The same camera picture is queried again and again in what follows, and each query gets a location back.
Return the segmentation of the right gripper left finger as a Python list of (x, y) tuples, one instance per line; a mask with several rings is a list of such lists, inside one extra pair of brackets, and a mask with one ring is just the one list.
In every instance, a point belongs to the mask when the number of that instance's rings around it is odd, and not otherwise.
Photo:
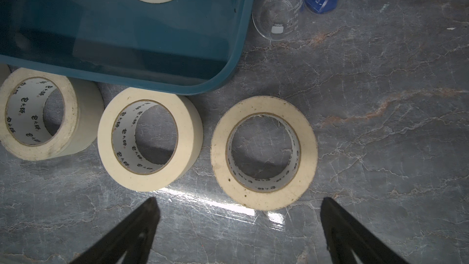
[(88, 250), (74, 264), (146, 264), (161, 214), (150, 197)]

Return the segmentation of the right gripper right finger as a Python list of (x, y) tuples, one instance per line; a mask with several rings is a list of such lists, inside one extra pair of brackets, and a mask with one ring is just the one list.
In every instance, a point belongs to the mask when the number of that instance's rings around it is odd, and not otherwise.
[(334, 264), (406, 263), (332, 198), (322, 200), (320, 218)]

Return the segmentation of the cream tape roll three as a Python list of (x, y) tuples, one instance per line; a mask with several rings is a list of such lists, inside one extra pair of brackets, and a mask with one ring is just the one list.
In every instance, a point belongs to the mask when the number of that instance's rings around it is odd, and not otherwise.
[[(177, 143), (169, 160), (158, 165), (138, 149), (136, 128), (145, 111), (159, 105), (172, 117)], [(184, 96), (128, 88), (107, 105), (98, 127), (98, 151), (107, 173), (133, 191), (152, 192), (183, 176), (203, 144), (203, 125), (195, 106)]]

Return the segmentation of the cream tape roll four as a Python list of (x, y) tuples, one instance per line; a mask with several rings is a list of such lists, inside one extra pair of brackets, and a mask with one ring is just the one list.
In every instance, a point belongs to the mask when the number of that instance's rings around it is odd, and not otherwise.
[[(232, 155), (237, 129), (253, 117), (268, 116), (280, 122), (291, 139), (287, 167), (272, 178), (254, 178), (243, 172)], [(316, 136), (307, 118), (289, 102), (272, 96), (245, 99), (230, 108), (218, 122), (211, 140), (211, 165), (223, 191), (247, 208), (271, 211), (287, 207), (308, 190), (318, 164)]]

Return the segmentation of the cream tape roll one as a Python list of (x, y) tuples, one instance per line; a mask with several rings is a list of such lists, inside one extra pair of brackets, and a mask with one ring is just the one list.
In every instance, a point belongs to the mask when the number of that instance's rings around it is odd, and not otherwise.
[[(64, 114), (61, 126), (51, 134), (44, 107), (54, 91), (62, 95)], [(96, 140), (104, 108), (91, 81), (18, 68), (1, 86), (1, 144), (28, 161), (76, 154)]]

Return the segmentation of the teal plastic storage tray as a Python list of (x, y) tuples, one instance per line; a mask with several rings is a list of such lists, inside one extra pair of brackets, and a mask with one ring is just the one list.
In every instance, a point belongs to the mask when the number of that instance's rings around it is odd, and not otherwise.
[(197, 95), (236, 72), (254, 0), (1, 0), (1, 62)]

